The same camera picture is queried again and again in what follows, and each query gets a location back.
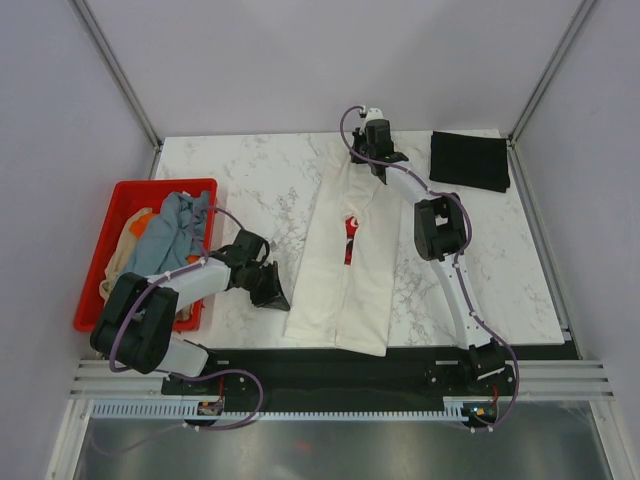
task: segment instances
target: gray wall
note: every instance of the gray wall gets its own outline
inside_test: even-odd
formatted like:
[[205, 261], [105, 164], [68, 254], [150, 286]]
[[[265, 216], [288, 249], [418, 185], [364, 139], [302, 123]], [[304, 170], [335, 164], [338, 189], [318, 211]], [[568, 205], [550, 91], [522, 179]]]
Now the gray wall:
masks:
[[579, 0], [89, 0], [161, 135], [497, 128]]
[[521, 142], [588, 354], [640, 446], [640, 3], [600, 2]]
[[152, 151], [64, 0], [0, 14], [0, 471], [42, 478], [86, 336], [71, 322], [114, 184]]

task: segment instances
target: clothing pile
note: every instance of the clothing pile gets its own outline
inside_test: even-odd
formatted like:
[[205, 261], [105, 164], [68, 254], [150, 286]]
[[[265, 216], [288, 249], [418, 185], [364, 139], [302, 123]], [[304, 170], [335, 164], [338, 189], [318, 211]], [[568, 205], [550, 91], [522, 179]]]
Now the clothing pile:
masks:
[[[105, 303], [123, 273], [133, 272], [146, 277], [196, 262], [201, 252], [192, 232], [202, 241], [208, 205], [209, 192], [203, 192], [198, 198], [173, 192], [162, 202], [160, 213], [141, 208], [129, 218], [104, 271], [105, 279], [100, 282], [100, 296]], [[191, 305], [176, 314], [176, 321], [186, 321], [190, 317]]]

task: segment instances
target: white marble surface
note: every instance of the white marble surface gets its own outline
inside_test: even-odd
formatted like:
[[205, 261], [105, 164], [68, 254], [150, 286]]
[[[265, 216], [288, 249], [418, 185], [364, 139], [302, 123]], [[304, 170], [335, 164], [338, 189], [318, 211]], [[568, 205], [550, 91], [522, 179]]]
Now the white marble surface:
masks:
[[[494, 131], [462, 132], [497, 136]], [[428, 178], [431, 132], [397, 132], [397, 148]], [[218, 205], [270, 240], [290, 300], [324, 160], [338, 134], [238, 135], [168, 138], [156, 178], [213, 177]], [[556, 318], [513, 183], [506, 194], [437, 184], [460, 194], [473, 222], [467, 264], [487, 323], [514, 344], [562, 343]], [[454, 326], [431, 267], [413, 246], [413, 209], [403, 205], [389, 346], [454, 344]], [[237, 227], [217, 215], [213, 246], [230, 243]], [[184, 338], [216, 348], [304, 347], [283, 337], [287, 313], [254, 308], [248, 293], [205, 300], [199, 331]]]

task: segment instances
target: white garment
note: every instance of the white garment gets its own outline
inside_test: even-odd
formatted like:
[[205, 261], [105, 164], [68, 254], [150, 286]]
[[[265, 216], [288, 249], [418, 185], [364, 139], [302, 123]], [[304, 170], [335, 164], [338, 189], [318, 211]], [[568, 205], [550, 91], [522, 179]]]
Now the white garment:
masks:
[[[353, 164], [347, 152], [335, 150], [322, 176], [284, 334], [384, 356], [401, 200], [368, 165]], [[350, 216], [359, 226], [351, 265], [345, 265]]]

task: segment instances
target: glass panel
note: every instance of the glass panel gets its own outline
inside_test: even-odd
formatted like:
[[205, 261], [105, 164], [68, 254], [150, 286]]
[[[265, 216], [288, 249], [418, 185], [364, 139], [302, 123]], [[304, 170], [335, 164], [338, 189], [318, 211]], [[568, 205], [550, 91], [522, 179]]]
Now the glass panel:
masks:
[[[168, 421], [92, 420], [103, 449]], [[494, 433], [430, 422], [260, 421], [239, 430], [176, 428], [114, 458], [87, 447], [77, 478], [609, 479], [588, 404], [518, 404]]]

